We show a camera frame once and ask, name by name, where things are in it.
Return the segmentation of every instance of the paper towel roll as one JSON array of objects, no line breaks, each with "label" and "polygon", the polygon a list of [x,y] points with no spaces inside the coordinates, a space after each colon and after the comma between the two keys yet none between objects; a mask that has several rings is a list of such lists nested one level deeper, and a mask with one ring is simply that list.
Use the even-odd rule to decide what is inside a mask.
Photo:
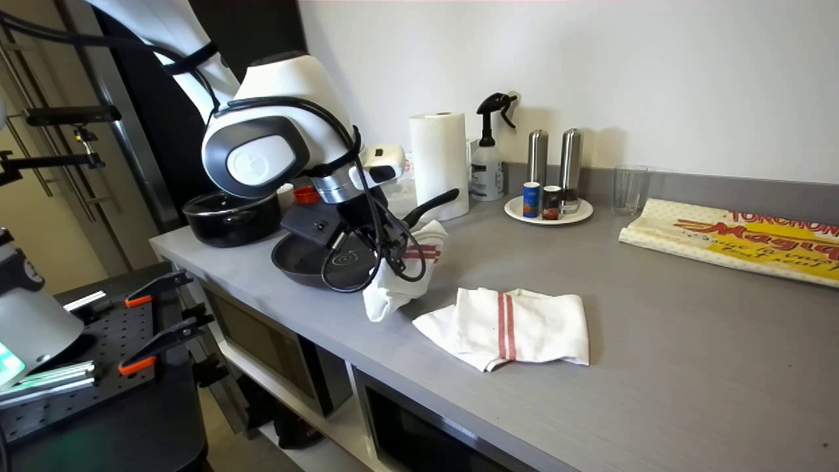
[{"label": "paper towel roll", "polygon": [[412,117],[412,151],[416,205],[459,189],[459,196],[427,213],[450,221],[470,213],[466,124],[461,113],[424,113]]}]

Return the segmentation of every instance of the gray countertop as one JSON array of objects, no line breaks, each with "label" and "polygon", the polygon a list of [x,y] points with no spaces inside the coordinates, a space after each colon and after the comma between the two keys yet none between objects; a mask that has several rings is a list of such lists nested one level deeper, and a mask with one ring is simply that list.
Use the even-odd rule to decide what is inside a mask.
[{"label": "gray countertop", "polygon": [[[839,290],[619,243],[597,209],[522,224],[500,202],[445,222],[427,295],[368,323],[359,294],[288,280],[276,239],[242,249],[188,227],[155,249],[537,470],[839,470]],[[465,287],[581,294],[593,363],[490,375],[410,323]]]}]

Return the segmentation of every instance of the white plate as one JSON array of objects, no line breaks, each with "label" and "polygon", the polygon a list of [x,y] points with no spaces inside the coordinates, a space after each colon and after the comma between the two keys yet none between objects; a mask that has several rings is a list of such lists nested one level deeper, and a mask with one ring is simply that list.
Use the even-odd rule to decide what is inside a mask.
[{"label": "white plate", "polygon": [[526,222],[526,224],[575,224],[575,222],[581,222],[587,217],[595,214],[595,207],[585,198],[576,198],[580,207],[575,213],[566,213],[560,214],[559,221],[542,221],[542,217],[525,217],[522,214],[522,196],[515,196],[504,205],[504,213],[520,222]]}]

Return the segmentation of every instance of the white spray bottle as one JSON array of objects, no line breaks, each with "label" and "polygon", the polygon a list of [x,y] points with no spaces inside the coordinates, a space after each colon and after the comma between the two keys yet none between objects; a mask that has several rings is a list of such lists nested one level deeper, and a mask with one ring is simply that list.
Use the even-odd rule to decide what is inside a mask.
[{"label": "white spray bottle", "polygon": [[500,173],[500,151],[492,139],[492,113],[500,113],[508,127],[516,127],[507,116],[508,108],[516,103],[516,93],[490,93],[479,103],[478,116],[483,116],[483,134],[471,154],[471,183],[470,193],[475,198],[498,198],[504,193],[504,173]]}]

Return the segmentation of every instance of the white towel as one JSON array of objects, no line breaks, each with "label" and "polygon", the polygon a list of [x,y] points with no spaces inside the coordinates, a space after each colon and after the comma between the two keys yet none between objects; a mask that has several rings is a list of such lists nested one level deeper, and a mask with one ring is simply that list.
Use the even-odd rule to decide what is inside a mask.
[{"label": "white towel", "polygon": [[459,287],[456,303],[415,320],[449,354],[490,371],[507,362],[589,363],[581,298],[533,290]]},{"label": "white towel", "polygon": [[368,320],[380,323],[406,301],[424,295],[427,282],[436,272],[436,264],[444,257],[444,242],[445,242],[445,227],[439,221],[431,221],[427,224],[415,231],[415,242],[404,251],[404,264],[410,274],[420,272],[424,264],[424,272],[420,280],[404,280],[390,269],[385,259],[380,261],[377,274],[361,294]]}]

